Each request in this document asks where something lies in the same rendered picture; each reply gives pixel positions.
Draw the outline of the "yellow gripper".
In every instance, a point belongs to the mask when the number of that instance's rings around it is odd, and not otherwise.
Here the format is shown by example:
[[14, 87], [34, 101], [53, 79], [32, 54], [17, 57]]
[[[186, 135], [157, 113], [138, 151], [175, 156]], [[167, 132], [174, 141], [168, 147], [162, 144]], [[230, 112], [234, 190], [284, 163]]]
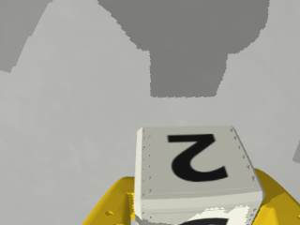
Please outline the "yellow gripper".
[[[254, 168], [265, 197], [251, 225], [300, 225], [300, 203], [267, 173]], [[116, 181], [82, 225], [130, 225], [134, 214], [135, 176]]]

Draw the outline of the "white number cube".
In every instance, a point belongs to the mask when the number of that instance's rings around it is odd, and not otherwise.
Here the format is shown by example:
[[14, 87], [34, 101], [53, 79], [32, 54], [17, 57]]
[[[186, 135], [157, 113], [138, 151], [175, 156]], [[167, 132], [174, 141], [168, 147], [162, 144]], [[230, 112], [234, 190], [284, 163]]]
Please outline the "white number cube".
[[136, 225], [251, 225], [265, 195], [232, 125], [137, 131]]

